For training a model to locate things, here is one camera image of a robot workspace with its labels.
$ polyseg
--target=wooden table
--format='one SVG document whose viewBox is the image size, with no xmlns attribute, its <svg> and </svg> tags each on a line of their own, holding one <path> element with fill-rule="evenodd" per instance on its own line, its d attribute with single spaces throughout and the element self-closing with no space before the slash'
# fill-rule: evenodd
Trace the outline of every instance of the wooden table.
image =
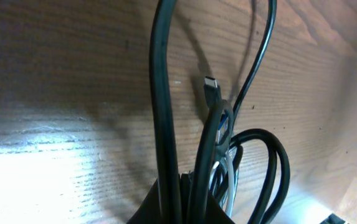
<svg viewBox="0 0 357 224">
<path fill-rule="evenodd" d="M 0 223 L 121 223 L 139 207 L 157 178 L 148 81 L 156 4 L 0 1 Z M 193 170 L 207 115 L 203 77 L 235 98 L 267 7 L 178 1 L 168 70 L 180 172 Z M 278 0 L 236 132 L 249 128 L 273 132 L 290 158 L 276 223 L 320 223 L 331 212 L 357 223 L 356 0 Z M 237 223 L 250 217 L 267 167 L 260 142 L 244 147 Z"/>
</svg>

